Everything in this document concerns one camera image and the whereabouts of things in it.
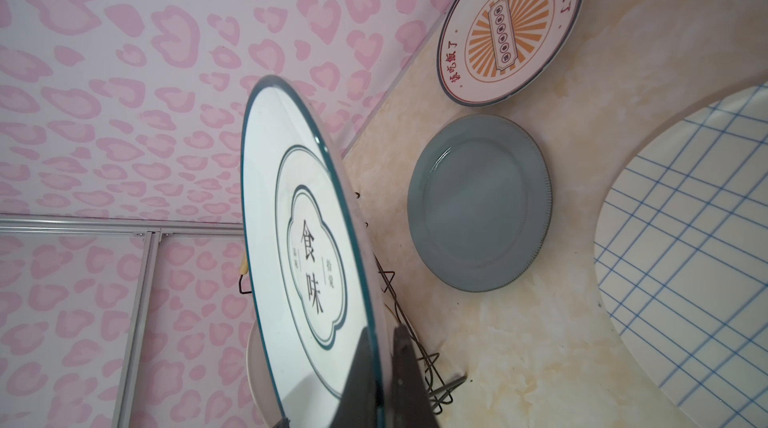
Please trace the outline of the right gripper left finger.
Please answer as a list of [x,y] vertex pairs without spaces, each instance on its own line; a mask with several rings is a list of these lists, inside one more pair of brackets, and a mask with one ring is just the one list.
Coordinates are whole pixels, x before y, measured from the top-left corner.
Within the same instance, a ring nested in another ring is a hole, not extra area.
[[377,426],[378,398],[373,349],[368,329],[358,339],[347,381],[331,428],[374,428]]

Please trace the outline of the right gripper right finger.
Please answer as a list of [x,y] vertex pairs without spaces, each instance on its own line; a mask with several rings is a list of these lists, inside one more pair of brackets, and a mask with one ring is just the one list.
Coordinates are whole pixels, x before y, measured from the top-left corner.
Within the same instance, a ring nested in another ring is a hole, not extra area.
[[393,338],[392,427],[438,428],[408,329],[399,325]]

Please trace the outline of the white plate black rim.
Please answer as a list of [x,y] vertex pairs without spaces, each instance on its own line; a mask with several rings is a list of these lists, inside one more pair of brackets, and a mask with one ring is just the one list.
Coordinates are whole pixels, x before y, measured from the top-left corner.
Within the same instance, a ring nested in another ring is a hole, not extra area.
[[281,77],[262,78],[247,102],[241,189],[255,313],[283,418],[330,427],[367,328],[384,426],[391,345],[370,242],[338,151]]

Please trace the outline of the grey-blue plate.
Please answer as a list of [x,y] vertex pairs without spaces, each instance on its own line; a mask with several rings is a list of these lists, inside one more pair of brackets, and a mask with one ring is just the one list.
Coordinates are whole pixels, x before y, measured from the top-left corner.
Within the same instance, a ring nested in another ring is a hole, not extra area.
[[407,196],[415,249],[448,286],[502,288],[534,262],[551,222],[545,158],[516,123],[470,115],[446,125],[416,162]]

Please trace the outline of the pastel abstract pattern plate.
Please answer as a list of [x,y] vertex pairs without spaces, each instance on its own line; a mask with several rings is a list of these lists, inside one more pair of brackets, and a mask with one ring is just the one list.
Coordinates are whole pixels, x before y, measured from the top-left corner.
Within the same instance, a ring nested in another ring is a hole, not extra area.
[[258,322],[254,322],[246,344],[246,373],[252,398],[269,427],[278,427],[283,414],[264,352]]

